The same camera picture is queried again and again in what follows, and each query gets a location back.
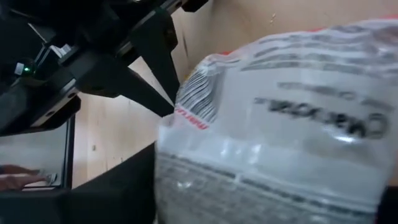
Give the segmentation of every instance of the white surface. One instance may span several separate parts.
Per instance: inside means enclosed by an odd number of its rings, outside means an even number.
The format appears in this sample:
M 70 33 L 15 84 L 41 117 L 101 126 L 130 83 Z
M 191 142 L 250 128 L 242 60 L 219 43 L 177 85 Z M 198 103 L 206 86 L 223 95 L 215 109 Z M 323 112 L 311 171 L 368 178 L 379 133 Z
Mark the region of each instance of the white surface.
M 14 164 L 28 169 L 44 169 L 57 173 L 54 185 L 60 184 L 67 125 L 42 133 L 21 134 L 0 138 L 0 164 Z

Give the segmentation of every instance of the white label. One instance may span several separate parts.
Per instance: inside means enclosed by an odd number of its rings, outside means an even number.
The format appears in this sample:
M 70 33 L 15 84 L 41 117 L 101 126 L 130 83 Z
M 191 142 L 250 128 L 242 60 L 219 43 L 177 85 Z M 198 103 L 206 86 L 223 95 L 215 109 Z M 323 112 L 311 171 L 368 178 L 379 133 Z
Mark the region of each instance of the white label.
M 16 75 L 22 75 L 22 72 L 24 72 L 24 67 L 25 67 L 25 65 L 23 63 L 17 63 L 14 73 Z

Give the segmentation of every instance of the packaged item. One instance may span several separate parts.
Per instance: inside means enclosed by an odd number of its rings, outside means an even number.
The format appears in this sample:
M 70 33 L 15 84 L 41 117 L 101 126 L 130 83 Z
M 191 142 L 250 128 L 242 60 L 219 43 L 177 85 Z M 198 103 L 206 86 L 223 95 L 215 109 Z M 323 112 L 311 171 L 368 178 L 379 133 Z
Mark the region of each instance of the packaged item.
M 162 119 L 165 224 L 374 223 L 394 168 L 398 20 L 207 56 Z

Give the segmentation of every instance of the wooden panel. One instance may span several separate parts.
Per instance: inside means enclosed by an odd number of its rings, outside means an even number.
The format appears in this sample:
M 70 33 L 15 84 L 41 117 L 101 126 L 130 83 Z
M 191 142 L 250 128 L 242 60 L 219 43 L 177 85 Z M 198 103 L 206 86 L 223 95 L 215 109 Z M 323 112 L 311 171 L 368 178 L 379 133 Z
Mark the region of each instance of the wooden panel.
M 234 50 L 260 37 L 398 14 L 395 0 L 214 0 L 194 14 L 174 15 L 179 45 L 173 52 L 182 79 L 206 55 Z M 131 65 L 165 96 L 142 60 Z M 135 102 L 85 96 L 76 135 L 79 182 L 119 164 L 155 140 L 159 117 Z

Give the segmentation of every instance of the black bracket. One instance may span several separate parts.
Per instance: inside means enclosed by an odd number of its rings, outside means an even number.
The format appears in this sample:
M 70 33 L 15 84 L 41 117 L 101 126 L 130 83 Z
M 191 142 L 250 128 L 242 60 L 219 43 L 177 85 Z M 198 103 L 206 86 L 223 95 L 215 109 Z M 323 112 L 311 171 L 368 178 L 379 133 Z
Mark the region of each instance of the black bracket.
M 65 61 L 76 80 L 76 87 L 83 93 L 116 97 L 123 95 L 141 104 L 159 116 L 173 113 L 168 103 L 136 72 L 108 54 L 85 50 L 75 60 Z
M 170 52 L 177 46 L 177 36 L 170 14 L 157 8 L 141 20 L 131 32 L 131 43 L 173 103 L 180 82 Z

